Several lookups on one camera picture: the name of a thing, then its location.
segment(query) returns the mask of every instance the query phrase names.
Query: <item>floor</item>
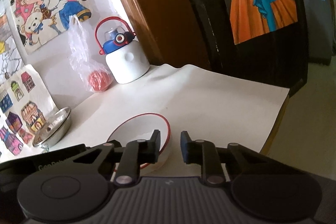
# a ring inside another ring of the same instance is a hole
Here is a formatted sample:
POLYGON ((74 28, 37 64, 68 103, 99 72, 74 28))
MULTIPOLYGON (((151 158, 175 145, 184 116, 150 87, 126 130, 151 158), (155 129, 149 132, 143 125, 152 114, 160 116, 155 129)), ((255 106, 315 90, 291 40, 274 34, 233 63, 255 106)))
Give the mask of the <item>floor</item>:
POLYGON ((290 100, 268 156, 336 180, 336 57, 309 64, 307 84, 290 100))

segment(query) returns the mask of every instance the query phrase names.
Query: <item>white bowl with red rim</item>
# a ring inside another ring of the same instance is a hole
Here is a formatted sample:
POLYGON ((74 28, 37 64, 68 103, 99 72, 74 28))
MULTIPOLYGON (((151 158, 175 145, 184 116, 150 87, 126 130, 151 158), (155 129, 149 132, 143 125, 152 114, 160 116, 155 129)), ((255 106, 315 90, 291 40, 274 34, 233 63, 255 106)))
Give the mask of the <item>white bowl with red rim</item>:
POLYGON ((118 126, 110 135, 108 141, 117 140, 125 147, 131 141, 149 140, 156 129, 160 130, 161 133, 159 159, 156 164, 143 164, 140 166, 141 175, 145 175, 162 167, 170 154, 170 125, 164 116, 157 113, 144 113, 134 116, 118 126))

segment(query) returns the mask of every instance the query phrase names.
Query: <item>table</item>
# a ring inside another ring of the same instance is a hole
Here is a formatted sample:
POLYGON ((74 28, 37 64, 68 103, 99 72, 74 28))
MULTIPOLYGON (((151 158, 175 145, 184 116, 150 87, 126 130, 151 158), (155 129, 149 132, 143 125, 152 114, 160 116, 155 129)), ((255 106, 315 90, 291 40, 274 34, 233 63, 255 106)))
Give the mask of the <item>table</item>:
POLYGON ((99 145, 127 119, 155 112, 170 123, 172 152, 166 164, 151 175, 199 175, 199 166, 183 163, 181 131, 187 130, 192 139, 206 139, 219 147, 237 142, 260 152, 288 91, 192 65, 180 69, 151 66, 140 79, 94 94, 76 107, 71 129, 51 150, 80 143, 99 145))

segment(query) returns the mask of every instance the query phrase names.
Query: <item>bowl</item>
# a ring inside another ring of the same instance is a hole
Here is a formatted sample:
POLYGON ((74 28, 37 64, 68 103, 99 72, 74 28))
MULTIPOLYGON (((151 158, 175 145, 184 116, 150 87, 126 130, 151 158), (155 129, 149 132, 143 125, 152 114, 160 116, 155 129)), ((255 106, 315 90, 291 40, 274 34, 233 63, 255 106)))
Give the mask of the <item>bowl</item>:
POLYGON ((161 145, 157 163, 143 164, 140 166, 141 175, 148 174, 160 168, 169 157, 171 150, 170 125, 167 119, 157 113, 144 113, 123 122, 110 135, 108 141, 117 140, 122 146, 128 142, 145 139, 149 140, 154 130, 160 130, 161 145))
POLYGON ((57 144, 71 126, 71 108, 65 107, 52 115, 39 129, 33 140, 33 146, 49 150, 57 144))

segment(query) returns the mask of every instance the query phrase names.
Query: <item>plastic bag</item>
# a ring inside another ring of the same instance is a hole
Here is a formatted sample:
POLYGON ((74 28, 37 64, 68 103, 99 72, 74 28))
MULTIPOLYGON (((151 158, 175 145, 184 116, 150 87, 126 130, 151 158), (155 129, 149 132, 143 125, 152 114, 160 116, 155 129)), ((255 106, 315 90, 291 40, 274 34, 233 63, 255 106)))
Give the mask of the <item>plastic bag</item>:
POLYGON ((82 79, 86 90, 103 92, 112 83, 112 73, 103 64, 90 59, 87 46, 88 32, 77 16, 70 16, 69 44, 71 49, 70 65, 82 79))

